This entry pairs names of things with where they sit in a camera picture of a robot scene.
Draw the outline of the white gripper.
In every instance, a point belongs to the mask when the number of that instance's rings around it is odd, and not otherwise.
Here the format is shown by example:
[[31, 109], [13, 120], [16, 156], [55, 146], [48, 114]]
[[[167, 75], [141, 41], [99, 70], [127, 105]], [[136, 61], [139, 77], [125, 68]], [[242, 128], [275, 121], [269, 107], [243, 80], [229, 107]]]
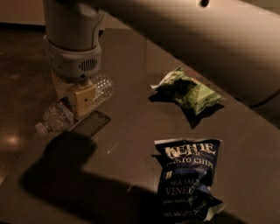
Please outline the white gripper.
[[70, 51], [53, 45], [47, 37], [44, 41], [57, 97], [67, 96], [76, 119], [86, 116], [96, 93], [96, 86], [89, 78], [101, 67], [100, 44], [88, 51]]

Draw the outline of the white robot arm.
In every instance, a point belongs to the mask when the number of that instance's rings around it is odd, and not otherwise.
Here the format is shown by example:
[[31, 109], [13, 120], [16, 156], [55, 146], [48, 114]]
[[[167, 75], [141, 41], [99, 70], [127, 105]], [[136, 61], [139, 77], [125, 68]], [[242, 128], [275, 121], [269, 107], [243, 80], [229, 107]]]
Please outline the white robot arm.
[[280, 15], [242, 0], [43, 0], [52, 70], [67, 83], [100, 69], [110, 14], [242, 104], [280, 123]]

